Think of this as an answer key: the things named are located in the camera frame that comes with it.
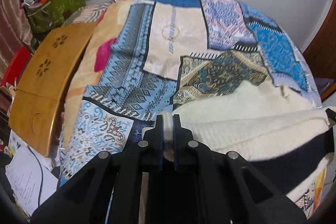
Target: curtain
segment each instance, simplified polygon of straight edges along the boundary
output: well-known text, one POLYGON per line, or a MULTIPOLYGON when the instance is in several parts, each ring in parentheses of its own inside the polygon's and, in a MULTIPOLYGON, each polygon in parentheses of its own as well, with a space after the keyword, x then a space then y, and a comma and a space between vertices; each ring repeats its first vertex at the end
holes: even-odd
POLYGON ((31 51, 31 29, 20 0, 0 0, 0 78, 21 46, 31 51))

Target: black cable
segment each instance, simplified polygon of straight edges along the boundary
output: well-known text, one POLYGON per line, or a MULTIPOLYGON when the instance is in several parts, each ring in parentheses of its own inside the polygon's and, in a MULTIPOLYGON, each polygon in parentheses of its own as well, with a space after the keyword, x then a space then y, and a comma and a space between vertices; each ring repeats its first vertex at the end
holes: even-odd
POLYGON ((30 149, 29 146, 27 146, 28 150, 34 155, 34 157, 36 158, 37 162, 39 163, 40 169, 41 169, 41 185, 40 185, 40 192, 39 192, 39 198, 37 200, 37 206, 39 207, 41 204, 41 194, 42 194, 42 185, 43 185, 43 170, 42 170, 42 165, 39 161, 39 159, 37 158, 37 156, 34 154, 34 152, 30 149))

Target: brown wooden furniture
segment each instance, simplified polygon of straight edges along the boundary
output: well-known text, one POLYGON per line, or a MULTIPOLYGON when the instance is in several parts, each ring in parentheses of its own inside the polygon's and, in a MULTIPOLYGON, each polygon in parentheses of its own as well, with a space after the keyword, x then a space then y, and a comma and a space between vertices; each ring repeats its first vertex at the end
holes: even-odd
POLYGON ((60 106, 96 23, 52 30, 17 86, 9 126, 43 156, 49 155, 60 106))
MULTIPOLYGON (((336 82, 336 0, 303 56, 314 78, 330 78, 336 82)), ((321 95, 321 99, 326 99, 335 90, 336 83, 321 95)))

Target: flower-shaped cutout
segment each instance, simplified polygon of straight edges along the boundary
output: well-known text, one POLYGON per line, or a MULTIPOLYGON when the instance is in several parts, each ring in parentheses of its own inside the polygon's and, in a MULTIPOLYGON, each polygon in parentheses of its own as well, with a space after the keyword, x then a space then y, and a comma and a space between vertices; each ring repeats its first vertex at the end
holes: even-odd
POLYGON ((57 48, 58 45, 63 45, 63 43, 65 42, 65 40, 68 37, 66 35, 62 35, 61 37, 56 39, 56 42, 54 42, 54 44, 52 45, 54 48, 57 48))
POLYGON ((41 77, 43 73, 45 73, 49 69, 48 66, 50 65, 50 63, 51 63, 50 60, 48 59, 44 60, 44 62, 40 64, 39 70, 37 71, 36 75, 41 77))

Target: silver screw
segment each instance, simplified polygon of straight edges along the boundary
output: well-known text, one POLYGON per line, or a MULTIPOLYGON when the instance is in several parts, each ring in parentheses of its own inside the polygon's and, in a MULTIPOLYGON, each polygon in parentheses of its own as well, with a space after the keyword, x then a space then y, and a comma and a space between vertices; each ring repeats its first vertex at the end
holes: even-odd
POLYGON ((98 153, 98 157, 101 159, 106 159, 109 156, 109 153, 107 151, 102 151, 98 153))
POLYGON ((138 146, 140 146, 140 147, 147 147, 147 145, 148 145, 147 141, 139 141, 138 142, 138 146))
POLYGON ((238 158, 239 154, 236 151, 230 151, 229 153, 227 153, 227 155, 229 156, 229 158, 231 159, 236 159, 238 158))
POLYGON ((197 147, 197 146, 198 146, 198 142, 197 142, 197 141, 189 141, 189 142, 188 142, 188 145, 189 145, 190 147, 197 147))

